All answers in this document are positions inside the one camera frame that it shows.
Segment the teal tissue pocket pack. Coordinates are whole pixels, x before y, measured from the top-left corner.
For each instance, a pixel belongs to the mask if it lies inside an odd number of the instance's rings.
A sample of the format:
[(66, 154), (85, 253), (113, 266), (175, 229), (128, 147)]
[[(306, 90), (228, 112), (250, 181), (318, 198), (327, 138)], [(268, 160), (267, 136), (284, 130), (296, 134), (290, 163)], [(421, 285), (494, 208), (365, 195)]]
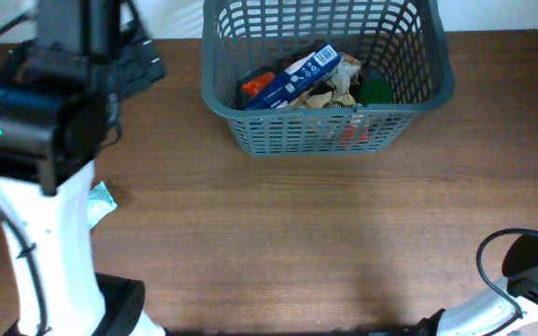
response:
[(87, 223), (89, 230), (92, 231), (104, 217), (115, 211), (117, 207), (118, 205), (106, 184), (100, 182), (95, 185), (90, 191), (87, 201)]

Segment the Kleenex tissue multipack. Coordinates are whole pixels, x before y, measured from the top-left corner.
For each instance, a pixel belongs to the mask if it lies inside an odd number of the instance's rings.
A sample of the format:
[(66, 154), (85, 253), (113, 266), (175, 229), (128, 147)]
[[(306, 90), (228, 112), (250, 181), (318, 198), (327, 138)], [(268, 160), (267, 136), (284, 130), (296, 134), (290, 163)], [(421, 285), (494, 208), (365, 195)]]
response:
[(290, 105), (331, 75), (341, 59), (332, 45), (325, 44), (279, 73), (253, 97), (246, 110), (279, 109)]

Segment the grey plastic mesh basket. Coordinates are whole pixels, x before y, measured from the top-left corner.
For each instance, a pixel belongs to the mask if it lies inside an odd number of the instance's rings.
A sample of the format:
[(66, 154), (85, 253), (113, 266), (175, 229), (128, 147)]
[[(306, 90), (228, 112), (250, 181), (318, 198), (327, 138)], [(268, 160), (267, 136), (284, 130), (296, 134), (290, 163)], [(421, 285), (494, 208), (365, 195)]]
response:
[(436, 0), (220, 0), (203, 13), (203, 98), (255, 156), (375, 152), (454, 90)]

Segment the small green object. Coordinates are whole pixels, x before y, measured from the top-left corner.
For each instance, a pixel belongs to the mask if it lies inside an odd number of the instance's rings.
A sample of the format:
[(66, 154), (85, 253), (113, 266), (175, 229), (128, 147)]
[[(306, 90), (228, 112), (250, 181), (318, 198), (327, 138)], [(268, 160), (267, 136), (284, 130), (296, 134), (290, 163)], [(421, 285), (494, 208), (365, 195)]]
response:
[(359, 95), (361, 105), (390, 104), (392, 100), (393, 91), (385, 80), (369, 77), (361, 84)]

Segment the beige snack bag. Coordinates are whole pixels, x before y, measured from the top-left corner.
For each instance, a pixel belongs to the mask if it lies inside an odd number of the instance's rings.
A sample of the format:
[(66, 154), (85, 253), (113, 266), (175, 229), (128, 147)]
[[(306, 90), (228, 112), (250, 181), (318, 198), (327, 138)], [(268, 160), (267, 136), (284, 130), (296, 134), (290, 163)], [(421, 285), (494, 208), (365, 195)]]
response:
[(360, 86), (361, 62), (356, 58), (340, 53), (339, 64), (329, 78), (305, 91), (290, 106), (294, 109), (320, 109), (352, 107), (357, 99), (351, 93), (352, 87)]

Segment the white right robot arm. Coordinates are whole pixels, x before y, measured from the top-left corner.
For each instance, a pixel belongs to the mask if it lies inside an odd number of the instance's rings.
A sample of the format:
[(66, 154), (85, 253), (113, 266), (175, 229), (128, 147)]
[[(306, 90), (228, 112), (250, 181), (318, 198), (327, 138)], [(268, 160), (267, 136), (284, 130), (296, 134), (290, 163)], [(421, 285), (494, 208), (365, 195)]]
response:
[[(515, 235), (501, 267), (502, 276), (491, 281), (483, 265), (487, 246), (503, 236)], [(486, 288), (467, 302), (440, 309), (399, 335), (509, 335), (538, 322), (538, 230), (507, 228), (488, 235), (475, 252), (475, 266)]]

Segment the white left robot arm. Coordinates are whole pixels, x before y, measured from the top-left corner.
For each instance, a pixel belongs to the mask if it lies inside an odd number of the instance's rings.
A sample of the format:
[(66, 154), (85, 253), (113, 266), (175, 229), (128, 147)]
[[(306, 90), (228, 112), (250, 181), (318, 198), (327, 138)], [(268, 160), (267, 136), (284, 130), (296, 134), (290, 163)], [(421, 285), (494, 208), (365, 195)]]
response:
[(139, 280), (93, 266), (95, 159), (120, 103), (164, 77), (131, 1), (40, 1), (36, 36), (0, 68), (0, 219), (19, 294), (12, 335), (162, 335)]

